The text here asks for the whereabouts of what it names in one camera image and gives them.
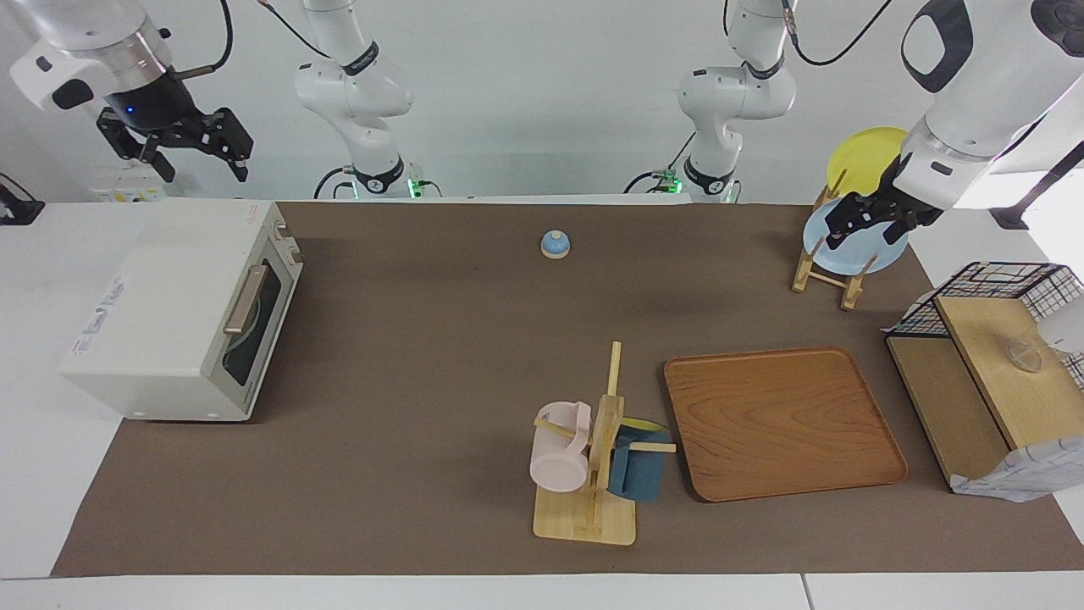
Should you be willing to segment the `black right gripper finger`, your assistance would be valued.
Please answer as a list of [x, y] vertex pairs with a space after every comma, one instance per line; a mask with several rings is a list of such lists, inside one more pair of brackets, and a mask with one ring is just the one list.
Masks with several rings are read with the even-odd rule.
[[173, 184], [175, 166], [159, 151], [160, 138], [155, 134], [144, 137], [143, 142], [132, 137], [127, 124], [111, 108], [102, 108], [96, 116], [96, 128], [108, 142], [109, 147], [125, 161], [147, 164], [166, 184]]
[[201, 152], [227, 163], [241, 184], [247, 181], [254, 139], [231, 108], [202, 116]]

